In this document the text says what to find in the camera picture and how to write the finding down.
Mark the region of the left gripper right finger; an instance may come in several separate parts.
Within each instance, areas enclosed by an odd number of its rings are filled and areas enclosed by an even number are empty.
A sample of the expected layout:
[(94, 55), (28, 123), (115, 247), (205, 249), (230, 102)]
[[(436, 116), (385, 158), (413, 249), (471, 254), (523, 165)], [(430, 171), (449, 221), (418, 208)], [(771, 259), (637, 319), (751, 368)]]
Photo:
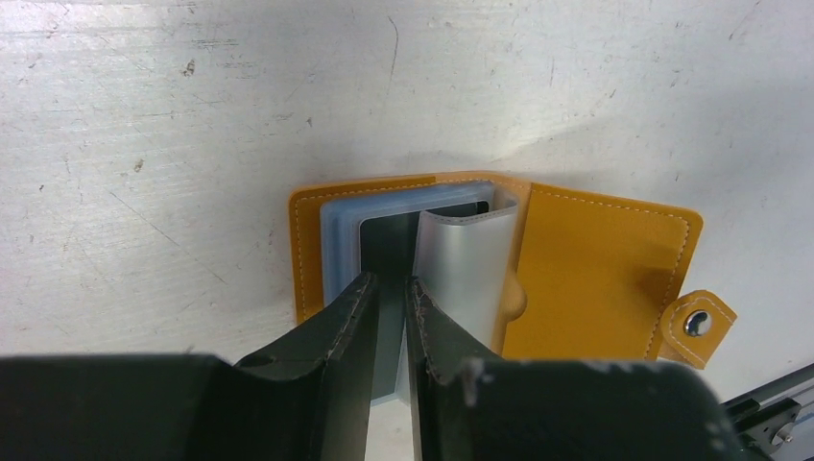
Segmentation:
[(628, 360), (510, 360), (443, 313), (416, 279), (404, 306), (422, 460), (741, 460), (724, 410), (690, 369)]

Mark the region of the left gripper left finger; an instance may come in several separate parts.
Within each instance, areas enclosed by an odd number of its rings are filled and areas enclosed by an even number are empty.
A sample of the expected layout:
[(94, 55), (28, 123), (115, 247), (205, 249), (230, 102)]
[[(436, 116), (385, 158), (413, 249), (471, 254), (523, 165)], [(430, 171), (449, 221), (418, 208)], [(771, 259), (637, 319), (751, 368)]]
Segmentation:
[(5, 460), (361, 460), (379, 284), (235, 364), (212, 354), (1, 361)]

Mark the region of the yellow leather card holder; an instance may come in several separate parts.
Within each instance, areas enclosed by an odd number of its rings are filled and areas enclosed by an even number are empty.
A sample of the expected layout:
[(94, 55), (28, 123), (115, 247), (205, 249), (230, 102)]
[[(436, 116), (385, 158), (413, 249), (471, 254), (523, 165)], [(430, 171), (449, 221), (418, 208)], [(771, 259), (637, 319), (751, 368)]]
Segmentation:
[(495, 330), (483, 344), (505, 358), (664, 358), (702, 369), (736, 320), (713, 293), (681, 291), (703, 227), (697, 212), (489, 171), (294, 191), (298, 320), (316, 315), (365, 272), (365, 221), (471, 203), (477, 214), (515, 210)]

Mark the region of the dark credit card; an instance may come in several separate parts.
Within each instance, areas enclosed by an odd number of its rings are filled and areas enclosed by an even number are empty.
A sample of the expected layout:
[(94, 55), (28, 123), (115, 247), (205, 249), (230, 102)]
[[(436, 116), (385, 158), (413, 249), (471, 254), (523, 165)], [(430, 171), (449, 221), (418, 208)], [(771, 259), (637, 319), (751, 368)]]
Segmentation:
[(416, 276), (439, 308), (484, 345), (495, 330), (515, 210), (475, 213), (477, 204), (365, 221), (361, 265), (381, 281), (371, 399), (405, 395), (404, 282)]

